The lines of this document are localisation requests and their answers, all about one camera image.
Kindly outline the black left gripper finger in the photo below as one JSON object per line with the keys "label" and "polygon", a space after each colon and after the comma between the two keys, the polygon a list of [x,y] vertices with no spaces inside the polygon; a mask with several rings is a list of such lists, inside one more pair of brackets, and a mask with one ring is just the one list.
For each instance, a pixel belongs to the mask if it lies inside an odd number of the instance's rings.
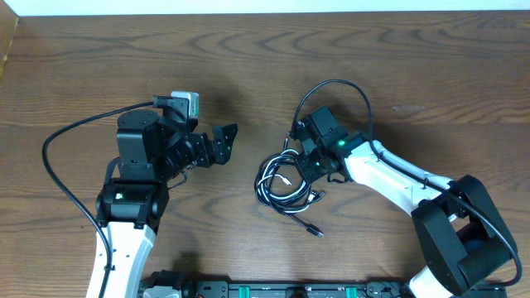
{"label": "black left gripper finger", "polygon": [[213,140],[214,163],[219,165],[226,164],[231,157],[232,144],[223,140]]}
{"label": "black left gripper finger", "polygon": [[221,141],[224,145],[232,145],[238,133],[238,124],[230,123],[224,126],[216,126],[212,128],[214,139]]}

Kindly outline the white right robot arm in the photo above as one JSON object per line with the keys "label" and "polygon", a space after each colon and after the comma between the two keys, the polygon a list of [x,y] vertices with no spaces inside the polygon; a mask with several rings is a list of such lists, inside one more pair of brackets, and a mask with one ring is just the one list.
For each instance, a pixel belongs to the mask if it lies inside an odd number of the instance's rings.
{"label": "white right robot arm", "polygon": [[387,151],[371,132],[348,133],[327,107],[295,118],[290,135],[301,143],[296,163],[305,180],[339,173],[411,216],[426,262],[408,283],[412,296],[463,296],[509,261],[522,275],[513,236],[477,178],[424,171]]}

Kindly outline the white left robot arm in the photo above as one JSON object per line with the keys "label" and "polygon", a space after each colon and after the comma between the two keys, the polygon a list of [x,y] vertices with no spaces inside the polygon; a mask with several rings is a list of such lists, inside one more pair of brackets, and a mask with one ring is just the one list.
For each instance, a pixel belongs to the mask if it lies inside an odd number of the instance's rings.
{"label": "white left robot arm", "polygon": [[108,164],[96,200],[97,238],[89,297],[135,297],[161,217],[170,180],[193,167],[225,164],[238,126],[214,127],[214,137],[194,133],[194,119],[140,109],[118,118],[119,156]]}

